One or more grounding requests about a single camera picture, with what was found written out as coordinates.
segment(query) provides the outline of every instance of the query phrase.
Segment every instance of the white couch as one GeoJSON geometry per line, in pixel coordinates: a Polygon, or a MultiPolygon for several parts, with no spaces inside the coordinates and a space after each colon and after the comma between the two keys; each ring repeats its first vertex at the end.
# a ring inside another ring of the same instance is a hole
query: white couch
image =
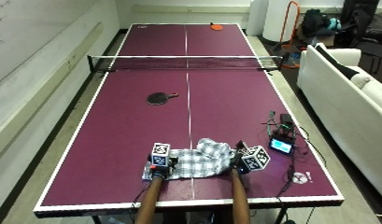
{"type": "Polygon", "coordinates": [[[296,85],[338,146],[382,195],[382,84],[356,67],[357,49],[326,51],[359,74],[350,81],[308,46],[300,53],[296,85]]]}

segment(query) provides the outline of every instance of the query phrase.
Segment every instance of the small screen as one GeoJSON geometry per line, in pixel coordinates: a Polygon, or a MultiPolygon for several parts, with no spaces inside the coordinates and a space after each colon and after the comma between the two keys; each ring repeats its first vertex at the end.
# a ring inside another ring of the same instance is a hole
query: small screen
{"type": "Polygon", "coordinates": [[[276,140],[275,138],[272,138],[272,140],[270,141],[270,147],[284,152],[284,153],[290,153],[290,151],[291,151],[291,144],[284,143],[284,142],[276,140]]]}

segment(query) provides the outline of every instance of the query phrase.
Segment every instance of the couch cushion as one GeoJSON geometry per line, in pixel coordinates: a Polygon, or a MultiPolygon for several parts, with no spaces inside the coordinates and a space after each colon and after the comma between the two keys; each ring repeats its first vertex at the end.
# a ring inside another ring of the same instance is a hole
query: couch cushion
{"type": "Polygon", "coordinates": [[[357,74],[356,71],[353,71],[351,68],[343,66],[340,63],[338,63],[336,59],[332,57],[332,55],[327,52],[323,45],[315,45],[316,52],[324,57],[324,59],[331,63],[331,65],[338,69],[338,71],[342,73],[342,75],[351,79],[355,74],[357,74]]]}
{"type": "Polygon", "coordinates": [[[361,91],[382,108],[382,84],[376,80],[371,80],[365,83],[361,91]]]}
{"type": "Polygon", "coordinates": [[[351,83],[355,85],[357,89],[363,89],[367,82],[371,81],[371,77],[365,73],[357,73],[351,77],[351,83]]]}

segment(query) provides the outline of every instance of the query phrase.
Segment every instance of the person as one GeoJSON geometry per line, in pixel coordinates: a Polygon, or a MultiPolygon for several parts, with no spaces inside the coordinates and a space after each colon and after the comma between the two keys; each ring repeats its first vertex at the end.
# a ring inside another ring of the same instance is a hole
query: person
{"type": "Polygon", "coordinates": [[[143,199],[135,218],[135,224],[149,224],[153,221],[155,201],[158,199],[161,185],[162,181],[166,179],[166,175],[167,169],[157,171],[151,169],[151,181],[143,194],[143,199]]]}
{"type": "MultiPolygon", "coordinates": [[[[228,168],[231,176],[231,193],[232,193],[232,223],[248,224],[250,223],[250,210],[246,199],[243,186],[240,183],[240,174],[238,167],[231,163],[228,168]]],[[[151,170],[151,181],[149,188],[145,192],[138,215],[135,218],[135,224],[150,224],[153,221],[155,201],[158,199],[159,189],[162,181],[166,179],[166,171],[151,170]]]]}
{"type": "Polygon", "coordinates": [[[250,223],[250,209],[236,168],[230,169],[232,194],[232,223],[250,223]]]}

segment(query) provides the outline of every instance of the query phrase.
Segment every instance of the plaid cloth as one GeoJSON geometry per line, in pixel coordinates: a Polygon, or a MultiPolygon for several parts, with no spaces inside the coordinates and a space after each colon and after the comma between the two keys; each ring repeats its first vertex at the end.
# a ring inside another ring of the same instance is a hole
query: plaid cloth
{"type": "MultiPolygon", "coordinates": [[[[166,179],[198,178],[218,175],[228,168],[232,151],[226,143],[209,138],[198,141],[197,149],[171,149],[169,157],[178,157],[178,164],[166,179]]],[[[150,179],[150,162],[143,166],[142,179],[150,179]]]]}

